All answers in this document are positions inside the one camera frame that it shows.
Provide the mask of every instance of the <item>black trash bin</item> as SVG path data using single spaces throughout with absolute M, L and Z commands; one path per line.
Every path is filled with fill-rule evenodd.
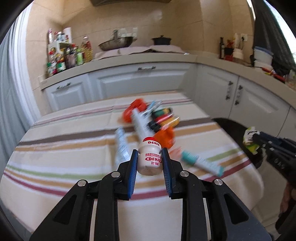
M 250 161 L 258 169 L 263 161 L 262 149 L 258 148 L 258 153 L 256 155 L 253 155 L 242 143 L 244 133 L 246 129 L 248 129 L 248 127 L 245 127 L 235 121 L 225 118 L 215 118 L 213 120 L 217 122 L 221 126 L 221 128 L 223 128 L 227 132 L 227 134 L 232 137 L 232 139 L 239 145 L 239 147 L 248 156 Z

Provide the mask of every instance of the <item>metal screw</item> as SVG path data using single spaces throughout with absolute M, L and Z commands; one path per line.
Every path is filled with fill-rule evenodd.
M 187 177 L 187 176 L 189 176 L 189 173 L 187 171 L 182 171 L 182 172 L 180 172 L 180 175 L 183 177 Z
M 80 187 L 83 187 L 86 185 L 86 181 L 85 180 L 80 180 L 78 183 L 77 183 L 78 186 Z
M 223 184 L 223 181 L 221 179 L 215 179 L 214 183 L 218 186 L 221 186 Z
M 111 176 L 112 177 L 119 177 L 120 176 L 120 172 L 112 172 Z

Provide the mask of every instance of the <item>orange package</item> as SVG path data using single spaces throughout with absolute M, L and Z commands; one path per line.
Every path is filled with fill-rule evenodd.
M 162 148 L 171 148 L 175 144 L 175 133 L 174 129 L 170 126 L 167 129 L 160 129 L 155 135 L 154 138 L 161 145 Z
M 138 108 L 139 112 L 142 112 L 147 109 L 147 104 L 142 98 L 135 99 L 122 114 L 122 118 L 125 122 L 131 123 L 131 114 L 134 108 Z

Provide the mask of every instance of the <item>range hood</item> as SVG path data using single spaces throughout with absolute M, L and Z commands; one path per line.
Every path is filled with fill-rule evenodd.
M 128 1 L 137 1 L 137 0 L 90 0 L 90 1 L 93 6 L 100 6 L 100 5 L 115 3 L 115 2 L 128 2 Z M 171 0 L 141 0 L 141 1 L 169 3 Z

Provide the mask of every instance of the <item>red bottle cap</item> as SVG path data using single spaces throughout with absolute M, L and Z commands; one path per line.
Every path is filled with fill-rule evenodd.
M 156 141 L 157 142 L 157 140 L 154 138 L 154 137 L 146 137 L 144 140 L 143 140 L 143 142 L 144 141 Z

